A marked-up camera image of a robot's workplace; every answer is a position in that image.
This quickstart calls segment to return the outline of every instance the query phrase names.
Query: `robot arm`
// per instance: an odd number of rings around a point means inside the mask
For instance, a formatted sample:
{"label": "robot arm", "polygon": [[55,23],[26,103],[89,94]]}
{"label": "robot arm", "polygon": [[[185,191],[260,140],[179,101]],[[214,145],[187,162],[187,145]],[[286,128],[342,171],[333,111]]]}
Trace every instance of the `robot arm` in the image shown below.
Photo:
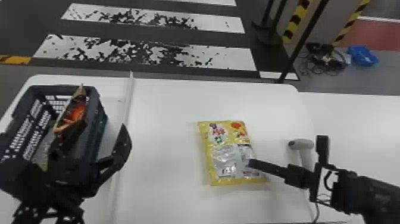
{"label": "robot arm", "polygon": [[[279,176],[290,186],[308,189],[310,201],[313,203],[346,214],[361,214],[366,224],[400,223],[399,187],[365,176],[357,176],[355,172],[338,169],[329,164],[328,136],[317,137],[317,153],[318,163],[315,164],[313,172],[292,164],[285,168],[256,159],[250,159],[248,167]],[[324,186],[331,192],[329,203],[317,198],[322,168],[329,170],[324,177]],[[327,180],[332,173],[337,175],[337,181],[329,187]]]}

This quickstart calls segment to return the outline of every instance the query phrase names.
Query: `white painted stripe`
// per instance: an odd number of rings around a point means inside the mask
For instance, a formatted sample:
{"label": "white painted stripe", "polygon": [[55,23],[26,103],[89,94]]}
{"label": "white painted stripe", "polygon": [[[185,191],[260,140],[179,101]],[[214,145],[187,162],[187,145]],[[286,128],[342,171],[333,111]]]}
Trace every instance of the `white painted stripe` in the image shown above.
{"label": "white painted stripe", "polygon": [[172,65],[256,71],[251,50],[225,46],[172,45],[84,36],[48,35],[35,58]]}
{"label": "white painted stripe", "polygon": [[[262,79],[278,79],[280,74],[280,72],[274,71],[260,71],[260,77]],[[286,80],[299,80],[299,78],[297,78],[295,73],[289,72],[286,76]]]}
{"label": "white painted stripe", "polygon": [[245,33],[242,20],[239,17],[154,11],[139,8],[119,8],[77,3],[72,3],[61,19],[117,23],[135,26],[157,26],[227,33]]}
{"label": "white painted stripe", "polygon": [[379,22],[388,22],[388,23],[400,23],[400,20],[395,18],[381,18],[381,17],[370,17],[370,16],[359,16],[359,20],[368,20],[368,21],[379,21]]}
{"label": "white painted stripe", "polygon": [[162,1],[190,2],[190,3],[200,3],[200,4],[211,4],[211,5],[236,6],[235,0],[162,0]]}

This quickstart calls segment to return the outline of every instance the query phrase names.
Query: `yellow snack bag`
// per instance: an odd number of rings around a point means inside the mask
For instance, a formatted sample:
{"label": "yellow snack bag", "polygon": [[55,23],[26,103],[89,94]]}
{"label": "yellow snack bag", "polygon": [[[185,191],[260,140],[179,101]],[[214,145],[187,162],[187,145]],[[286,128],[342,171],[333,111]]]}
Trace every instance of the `yellow snack bag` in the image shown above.
{"label": "yellow snack bag", "polygon": [[261,183],[266,179],[246,167],[255,154],[244,122],[198,122],[202,136],[211,186]]}

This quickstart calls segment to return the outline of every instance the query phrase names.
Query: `blue container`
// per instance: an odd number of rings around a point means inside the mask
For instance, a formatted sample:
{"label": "blue container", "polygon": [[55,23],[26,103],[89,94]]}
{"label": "blue container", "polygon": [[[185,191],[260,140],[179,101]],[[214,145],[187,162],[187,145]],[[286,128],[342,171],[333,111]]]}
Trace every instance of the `blue container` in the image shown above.
{"label": "blue container", "polygon": [[352,61],[359,66],[370,67],[379,62],[364,45],[349,46],[347,54],[351,55]]}

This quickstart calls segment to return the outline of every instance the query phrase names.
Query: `yellow and black striped pole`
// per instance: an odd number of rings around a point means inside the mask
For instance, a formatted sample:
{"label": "yellow and black striped pole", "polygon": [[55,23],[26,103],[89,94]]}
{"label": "yellow and black striped pole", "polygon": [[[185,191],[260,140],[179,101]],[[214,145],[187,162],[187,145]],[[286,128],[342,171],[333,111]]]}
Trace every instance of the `yellow and black striped pole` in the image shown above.
{"label": "yellow and black striped pole", "polygon": [[28,64],[31,57],[0,55],[0,64]]}
{"label": "yellow and black striped pole", "polygon": [[299,0],[297,7],[290,18],[289,24],[285,32],[283,33],[282,40],[283,43],[291,43],[293,36],[295,35],[301,20],[307,14],[307,9],[310,6],[312,0]]}
{"label": "yellow and black striped pole", "polygon": [[356,19],[361,15],[365,7],[370,3],[371,0],[362,0],[361,3],[358,5],[357,9],[354,11],[354,13],[351,14],[350,18],[347,20],[347,23],[345,27],[339,32],[337,35],[337,38],[333,42],[333,46],[338,46],[342,39],[346,36],[346,34],[349,32],[351,29],[351,26],[353,26],[354,22]]}

